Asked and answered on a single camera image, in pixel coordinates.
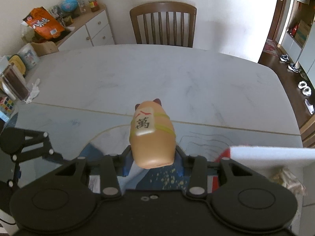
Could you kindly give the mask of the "decorated blue table mat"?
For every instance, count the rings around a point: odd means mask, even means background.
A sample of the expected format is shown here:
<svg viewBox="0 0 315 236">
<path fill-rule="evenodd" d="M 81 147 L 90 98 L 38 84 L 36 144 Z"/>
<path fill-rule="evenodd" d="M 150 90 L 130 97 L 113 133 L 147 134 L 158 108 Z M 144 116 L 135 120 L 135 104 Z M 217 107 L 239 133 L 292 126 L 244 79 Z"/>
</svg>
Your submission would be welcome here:
<svg viewBox="0 0 315 236">
<path fill-rule="evenodd" d="M 12 191 L 58 169 L 72 176 L 83 166 L 83 183 L 94 193 L 117 195 L 127 189 L 183 190 L 201 195 L 196 178 L 206 162 L 219 162 L 233 147 L 253 147 L 282 160 L 301 148 L 297 135 L 172 122 L 162 107 L 143 103 L 132 117 L 25 104 L 1 131 L 1 174 Z"/>
</svg>

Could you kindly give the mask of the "red and white cardboard box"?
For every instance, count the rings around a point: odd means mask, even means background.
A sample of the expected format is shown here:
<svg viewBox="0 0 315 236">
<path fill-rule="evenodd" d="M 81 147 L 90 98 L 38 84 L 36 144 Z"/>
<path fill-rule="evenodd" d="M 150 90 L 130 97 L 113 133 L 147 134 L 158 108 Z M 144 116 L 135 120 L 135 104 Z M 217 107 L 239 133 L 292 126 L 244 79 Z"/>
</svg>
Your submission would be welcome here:
<svg viewBox="0 0 315 236">
<path fill-rule="evenodd" d="M 270 177 L 281 167 L 287 167 L 314 197 L 314 149 L 286 147 L 234 146 L 215 160 L 231 158 L 248 168 Z"/>
</svg>

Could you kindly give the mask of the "crumpled silver snack wrapper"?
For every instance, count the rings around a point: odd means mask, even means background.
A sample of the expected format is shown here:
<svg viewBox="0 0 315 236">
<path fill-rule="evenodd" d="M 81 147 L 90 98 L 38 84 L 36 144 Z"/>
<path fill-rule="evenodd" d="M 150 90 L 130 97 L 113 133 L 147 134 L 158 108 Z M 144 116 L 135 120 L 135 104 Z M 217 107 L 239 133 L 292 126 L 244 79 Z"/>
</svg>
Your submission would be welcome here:
<svg viewBox="0 0 315 236">
<path fill-rule="evenodd" d="M 271 182 L 280 184 L 294 195 L 307 195 L 307 190 L 301 181 L 287 168 L 281 167 L 269 177 Z"/>
</svg>

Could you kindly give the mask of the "rubik's cube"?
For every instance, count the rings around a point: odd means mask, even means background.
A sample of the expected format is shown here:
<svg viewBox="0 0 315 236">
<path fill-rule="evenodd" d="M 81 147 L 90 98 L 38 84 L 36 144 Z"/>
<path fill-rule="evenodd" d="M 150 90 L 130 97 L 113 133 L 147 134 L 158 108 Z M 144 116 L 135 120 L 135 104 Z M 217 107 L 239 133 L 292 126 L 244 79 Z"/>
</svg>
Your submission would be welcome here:
<svg viewBox="0 0 315 236">
<path fill-rule="evenodd" d="M 14 111 L 15 104 L 8 96 L 3 96 L 0 99 L 0 109 L 3 114 L 9 115 Z"/>
</svg>

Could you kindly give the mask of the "crumpled white tissue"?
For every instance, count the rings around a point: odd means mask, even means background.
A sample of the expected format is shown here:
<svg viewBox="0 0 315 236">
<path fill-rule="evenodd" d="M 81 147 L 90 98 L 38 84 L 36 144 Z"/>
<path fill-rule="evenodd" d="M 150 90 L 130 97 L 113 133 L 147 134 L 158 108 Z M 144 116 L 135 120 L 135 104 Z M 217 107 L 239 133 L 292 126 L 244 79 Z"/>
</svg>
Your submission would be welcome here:
<svg viewBox="0 0 315 236">
<path fill-rule="evenodd" d="M 34 83 L 31 84 L 30 94 L 27 97 L 27 99 L 25 100 L 26 104 L 31 103 L 39 95 L 40 90 L 39 90 L 38 86 L 39 86 L 40 82 L 41 82 L 41 80 L 38 78 L 38 79 L 35 80 Z"/>
</svg>

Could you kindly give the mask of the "white drawer cabinet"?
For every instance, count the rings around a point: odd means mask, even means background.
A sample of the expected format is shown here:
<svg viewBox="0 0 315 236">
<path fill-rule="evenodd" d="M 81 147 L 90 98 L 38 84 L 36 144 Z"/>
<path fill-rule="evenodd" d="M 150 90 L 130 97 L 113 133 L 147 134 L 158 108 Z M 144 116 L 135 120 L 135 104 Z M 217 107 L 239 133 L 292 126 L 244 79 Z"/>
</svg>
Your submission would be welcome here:
<svg viewBox="0 0 315 236">
<path fill-rule="evenodd" d="M 96 12 L 88 9 L 85 14 L 75 18 L 68 29 L 70 33 L 56 43 L 59 51 L 116 44 L 104 4 Z"/>
</svg>

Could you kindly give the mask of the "glass jar with dark contents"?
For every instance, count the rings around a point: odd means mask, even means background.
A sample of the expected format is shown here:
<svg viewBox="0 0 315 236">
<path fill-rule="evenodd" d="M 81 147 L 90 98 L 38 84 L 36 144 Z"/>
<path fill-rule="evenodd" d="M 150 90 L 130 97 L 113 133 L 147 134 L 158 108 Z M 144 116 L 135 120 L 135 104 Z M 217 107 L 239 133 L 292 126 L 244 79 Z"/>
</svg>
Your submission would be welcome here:
<svg viewBox="0 0 315 236">
<path fill-rule="evenodd" d="M 25 101 L 30 95 L 24 77 L 13 63 L 10 63 L 1 73 L 1 85 L 12 101 Z"/>
</svg>

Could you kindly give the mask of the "wooden chair at table end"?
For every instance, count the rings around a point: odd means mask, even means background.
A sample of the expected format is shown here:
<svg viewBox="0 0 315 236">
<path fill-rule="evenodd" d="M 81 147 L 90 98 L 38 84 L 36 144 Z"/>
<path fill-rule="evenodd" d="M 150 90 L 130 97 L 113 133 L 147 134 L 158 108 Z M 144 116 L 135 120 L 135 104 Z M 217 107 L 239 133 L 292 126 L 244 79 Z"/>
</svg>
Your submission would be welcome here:
<svg viewBox="0 0 315 236">
<path fill-rule="evenodd" d="M 130 10 L 137 44 L 193 47 L 197 8 L 182 2 L 151 2 Z"/>
</svg>

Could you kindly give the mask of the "white printed mug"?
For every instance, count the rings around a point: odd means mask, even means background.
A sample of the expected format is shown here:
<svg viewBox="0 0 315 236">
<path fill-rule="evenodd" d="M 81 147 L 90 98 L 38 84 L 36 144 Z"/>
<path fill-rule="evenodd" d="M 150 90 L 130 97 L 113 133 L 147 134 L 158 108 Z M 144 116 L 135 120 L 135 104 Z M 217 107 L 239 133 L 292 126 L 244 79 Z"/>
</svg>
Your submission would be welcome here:
<svg viewBox="0 0 315 236">
<path fill-rule="evenodd" d="M 18 52 L 27 70 L 33 69 L 40 62 L 40 58 L 32 47 L 31 43 L 24 45 Z"/>
</svg>

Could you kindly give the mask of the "white slippers pair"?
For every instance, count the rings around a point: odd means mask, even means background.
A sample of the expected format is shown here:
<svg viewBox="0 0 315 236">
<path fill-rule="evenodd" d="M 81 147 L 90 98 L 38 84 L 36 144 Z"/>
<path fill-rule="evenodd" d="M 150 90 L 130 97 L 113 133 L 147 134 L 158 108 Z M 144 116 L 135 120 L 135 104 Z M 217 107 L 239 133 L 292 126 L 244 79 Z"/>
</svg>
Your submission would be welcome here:
<svg viewBox="0 0 315 236">
<path fill-rule="evenodd" d="M 305 81 L 300 81 L 297 86 L 302 91 L 302 94 L 304 96 L 311 96 L 312 95 L 311 87 L 308 86 Z"/>
</svg>

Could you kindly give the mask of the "dark sneakers pair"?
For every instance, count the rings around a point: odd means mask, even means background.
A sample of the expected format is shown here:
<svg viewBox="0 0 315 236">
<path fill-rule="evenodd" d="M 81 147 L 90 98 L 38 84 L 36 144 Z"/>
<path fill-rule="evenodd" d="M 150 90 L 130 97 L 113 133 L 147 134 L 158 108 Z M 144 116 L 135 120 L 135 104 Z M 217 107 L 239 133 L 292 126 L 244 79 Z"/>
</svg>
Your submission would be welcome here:
<svg viewBox="0 0 315 236">
<path fill-rule="evenodd" d="M 294 73 L 298 73 L 299 69 L 296 67 L 296 64 L 291 62 L 288 54 L 283 54 L 280 56 L 280 61 L 288 64 L 288 69 Z"/>
</svg>

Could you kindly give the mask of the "orange snack bag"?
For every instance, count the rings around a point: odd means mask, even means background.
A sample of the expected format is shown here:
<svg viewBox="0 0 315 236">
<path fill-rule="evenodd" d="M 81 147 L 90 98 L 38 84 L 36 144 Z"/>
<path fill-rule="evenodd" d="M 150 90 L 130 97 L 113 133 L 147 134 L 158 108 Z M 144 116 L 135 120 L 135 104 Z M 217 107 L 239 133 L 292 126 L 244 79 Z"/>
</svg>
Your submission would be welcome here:
<svg viewBox="0 0 315 236">
<path fill-rule="evenodd" d="M 57 39 L 66 31 L 44 7 L 32 9 L 23 21 L 46 40 Z"/>
</svg>

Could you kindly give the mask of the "white shoe cabinet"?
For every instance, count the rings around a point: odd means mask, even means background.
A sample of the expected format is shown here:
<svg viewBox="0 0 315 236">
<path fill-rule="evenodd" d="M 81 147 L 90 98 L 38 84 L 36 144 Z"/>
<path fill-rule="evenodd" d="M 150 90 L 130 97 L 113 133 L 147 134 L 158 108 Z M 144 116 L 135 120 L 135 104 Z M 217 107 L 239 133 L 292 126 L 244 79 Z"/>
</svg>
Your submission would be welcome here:
<svg viewBox="0 0 315 236">
<path fill-rule="evenodd" d="M 284 25 L 278 46 L 308 74 L 314 66 L 314 0 L 278 0 Z"/>
</svg>

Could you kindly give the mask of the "blue globe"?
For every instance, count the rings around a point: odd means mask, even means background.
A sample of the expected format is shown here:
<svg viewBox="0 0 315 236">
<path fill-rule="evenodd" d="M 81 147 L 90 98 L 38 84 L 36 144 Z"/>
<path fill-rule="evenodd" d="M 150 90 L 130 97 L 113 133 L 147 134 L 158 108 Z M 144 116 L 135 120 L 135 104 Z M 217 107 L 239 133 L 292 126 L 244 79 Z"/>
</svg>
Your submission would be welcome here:
<svg viewBox="0 0 315 236">
<path fill-rule="evenodd" d="M 78 6 L 77 0 L 63 0 L 60 4 L 60 8 L 67 13 L 73 12 Z"/>
</svg>

